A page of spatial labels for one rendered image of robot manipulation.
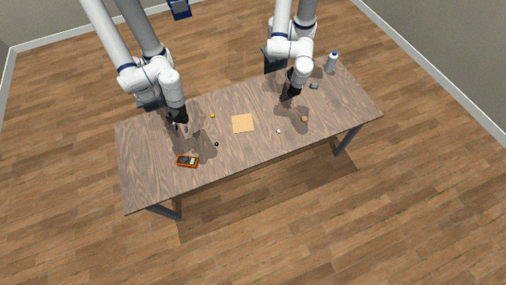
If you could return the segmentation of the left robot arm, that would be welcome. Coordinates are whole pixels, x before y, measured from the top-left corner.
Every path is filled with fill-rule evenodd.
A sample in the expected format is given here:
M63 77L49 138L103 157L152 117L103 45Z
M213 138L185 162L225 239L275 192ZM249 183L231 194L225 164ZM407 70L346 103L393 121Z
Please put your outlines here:
M318 0L299 0L298 12L290 20L292 0L275 0L274 14L268 22L265 54L273 60L295 60L291 80L296 85L304 85L313 70L317 2Z

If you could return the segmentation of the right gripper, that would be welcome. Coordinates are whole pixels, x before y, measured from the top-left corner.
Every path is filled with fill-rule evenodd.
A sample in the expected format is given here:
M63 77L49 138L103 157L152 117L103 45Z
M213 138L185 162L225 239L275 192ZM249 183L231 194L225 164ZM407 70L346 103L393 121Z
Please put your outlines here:
M175 131L177 132L178 127L176 123L185 124L185 132L188 132L187 124L189 122L188 114L186 113L185 96L182 101L177 103L170 103L166 100L169 108L166 110L166 118L173 120ZM171 114L172 113L172 114Z

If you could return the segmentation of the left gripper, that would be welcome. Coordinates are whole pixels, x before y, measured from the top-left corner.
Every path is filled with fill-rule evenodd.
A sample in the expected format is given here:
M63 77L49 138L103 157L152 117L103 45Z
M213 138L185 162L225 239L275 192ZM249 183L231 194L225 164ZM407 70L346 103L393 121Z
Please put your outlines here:
M287 71L287 77L290 81L290 86L289 86L289 89L285 91L285 97L289 97L289 98L292 98L292 97L295 97L295 96L298 96L300 93L301 93L301 90L303 89L303 87L305 86L304 85L296 85L292 80L291 80L291 76L293 74L293 71L294 71L294 68L291 67L290 70Z

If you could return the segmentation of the tan flat mat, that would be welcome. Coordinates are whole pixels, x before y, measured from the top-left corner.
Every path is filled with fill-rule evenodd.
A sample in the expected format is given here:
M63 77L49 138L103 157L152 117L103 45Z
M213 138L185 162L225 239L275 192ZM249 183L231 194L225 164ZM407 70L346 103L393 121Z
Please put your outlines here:
M251 113L231 116L233 134L254 131Z

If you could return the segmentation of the orange digital multimeter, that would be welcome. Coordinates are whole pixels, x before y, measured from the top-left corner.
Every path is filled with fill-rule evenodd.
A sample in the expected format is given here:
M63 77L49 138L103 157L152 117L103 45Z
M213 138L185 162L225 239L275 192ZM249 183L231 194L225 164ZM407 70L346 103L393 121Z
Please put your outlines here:
M187 156L179 154L176 159L176 164L178 166L188 167L188 168L196 168L198 164L198 157Z

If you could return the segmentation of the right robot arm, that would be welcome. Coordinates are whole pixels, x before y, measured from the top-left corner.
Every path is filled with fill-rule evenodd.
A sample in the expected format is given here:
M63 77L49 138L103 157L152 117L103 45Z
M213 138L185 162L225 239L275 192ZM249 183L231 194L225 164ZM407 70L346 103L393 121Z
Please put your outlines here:
M114 2L141 47L140 59L129 52L102 0L78 1L117 69L120 75L117 82L126 94L134 93L141 103L152 102L161 93L156 84L159 82L168 102L183 100L181 77L175 70L171 53L158 41L139 0Z

